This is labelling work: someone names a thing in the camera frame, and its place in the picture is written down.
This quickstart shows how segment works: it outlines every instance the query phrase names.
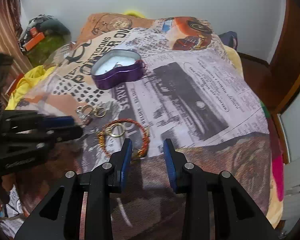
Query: jewelry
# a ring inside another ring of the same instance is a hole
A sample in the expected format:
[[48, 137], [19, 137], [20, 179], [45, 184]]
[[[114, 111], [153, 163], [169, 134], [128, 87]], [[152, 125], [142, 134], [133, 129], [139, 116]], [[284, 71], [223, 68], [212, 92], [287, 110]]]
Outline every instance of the jewelry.
[[[84, 111], [88, 108], [90, 108], [91, 110], [89, 113], [85, 114]], [[82, 123], [84, 125], [88, 125], [92, 120], [92, 116], [91, 116], [92, 112], [95, 117], [101, 118], [106, 115], [107, 110], [102, 106], [97, 106], [96, 108], [93, 108], [91, 105], [85, 105], [85, 106], [77, 107], [76, 112], [77, 112], [79, 118], [81, 119]]]
[[106, 112], [107, 112], [107, 110], [102, 106], [99, 106], [99, 107], [96, 107], [95, 109], [93, 109], [93, 114], [97, 118], [104, 117], [106, 115]]
[[124, 123], [124, 122], [134, 123], [141, 129], [142, 135], [143, 135], [142, 146], [141, 146], [141, 149], [138, 150], [137, 155], [139, 158], [146, 156], [149, 142], [150, 142], [149, 133], [147, 133], [146, 129], [141, 124], [139, 124], [137, 121], [132, 120], [132, 119], [118, 119], [118, 120], [114, 120], [114, 121], [111, 121], [108, 124], [106, 124], [104, 130], [97, 133], [100, 147], [103, 149], [103, 151], [106, 153], [106, 155], [108, 157], [110, 157], [110, 153], [106, 150], [106, 135], [110, 135], [112, 137], [122, 136], [124, 134], [125, 129], [123, 129], [123, 132], [120, 135], [114, 135], [112, 133], [112, 130], [114, 129], [115, 126], [119, 126], [119, 125], [122, 128], [124, 128], [124, 126], [122, 125], [122, 123]]

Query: gold ring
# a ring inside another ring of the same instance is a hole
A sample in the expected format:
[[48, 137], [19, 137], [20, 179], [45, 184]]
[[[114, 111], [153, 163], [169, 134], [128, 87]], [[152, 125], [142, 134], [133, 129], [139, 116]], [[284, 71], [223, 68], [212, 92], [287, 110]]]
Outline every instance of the gold ring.
[[93, 114], [98, 118], [104, 117], [106, 115], [106, 112], [107, 112], [107, 110], [102, 106], [96, 107], [95, 109], [93, 109]]
[[[91, 110], [90, 110], [89, 113], [85, 114], [84, 111], [85, 111], [87, 108], [91, 108]], [[81, 112], [83, 115], [90, 115], [92, 111], [93, 111], [93, 107], [90, 106], [90, 105], [85, 105], [85, 106], [79, 106], [79, 107], [77, 107], [77, 113], [78, 113], [78, 112]]]
[[[117, 126], [121, 126], [121, 128], [122, 128], [122, 133], [121, 134], [113, 134], [112, 133], [112, 130]], [[125, 127], [122, 123], [114, 123], [114, 124], [112, 124], [112, 125], [110, 125], [109, 127], [106, 128], [106, 134], [110, 135], [114, 138], [121, 137], [122, 135], [124, 135], [125, 131], [126, 131], [126, 129], [125, 129]]]

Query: bedspread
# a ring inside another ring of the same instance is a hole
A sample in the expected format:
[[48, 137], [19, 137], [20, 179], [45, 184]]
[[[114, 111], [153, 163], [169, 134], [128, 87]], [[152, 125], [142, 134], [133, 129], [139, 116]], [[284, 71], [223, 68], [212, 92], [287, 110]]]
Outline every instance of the bedspread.
[[[90, 69], [113, 48], [138, 52], [146, 73], [136, 82], [99, 90]], [[86, 104], [102, 105], [107, 113], [85, 127], [81, 139], [58, 144], [47, 163], [16, 174], [25, 214], [66, 171], [87, 172], [107, 161], [96, 132], [111, 120], [131, 118], [149, 128], [150, 145], [145, 158], [131, 163], [126, 190], [111, 195], [114, 239], [181, 238], [185, 196], [170, 188], [162, 155], [165, 138], [203, 170], [230, 171], [272, 225], [279, 222], [283, 168], [274, 125], [207, 21], [91, 15], [61, 66], [17, 109], [72, 115], [80, 123], [75, 110]], [[126, 124], [126, 130], [125, 136], [139, 148], [138, 127]], [[123, 140], [107, 138], [107, 150], [119, 150]]]

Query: striped curtain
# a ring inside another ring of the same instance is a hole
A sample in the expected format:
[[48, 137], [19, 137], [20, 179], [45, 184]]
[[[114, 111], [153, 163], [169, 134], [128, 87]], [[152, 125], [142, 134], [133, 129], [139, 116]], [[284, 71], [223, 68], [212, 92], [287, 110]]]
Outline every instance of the striped curtain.
[[12, 82], [21, 74], [25, 74], [32, 65], [24, 56], [18, 45], [22, 32], [20, 25], [20, 0], [0, 0], [0, 52], [14, 58], [6, 86], [2, 90], [2, 102], [6, 105], [9, 97], [5, 94]]

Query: floor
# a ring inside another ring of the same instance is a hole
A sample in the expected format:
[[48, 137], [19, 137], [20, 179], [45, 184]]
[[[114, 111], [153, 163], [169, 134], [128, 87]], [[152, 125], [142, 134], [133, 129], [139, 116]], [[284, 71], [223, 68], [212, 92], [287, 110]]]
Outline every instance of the floor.
[[241, 62], [246, 83], [269, 111], [274, 110], [286, 94], [279, 89], [280, 81], [274, 80], [269, 68], [261, 63], [246, 58], [241, 58]]

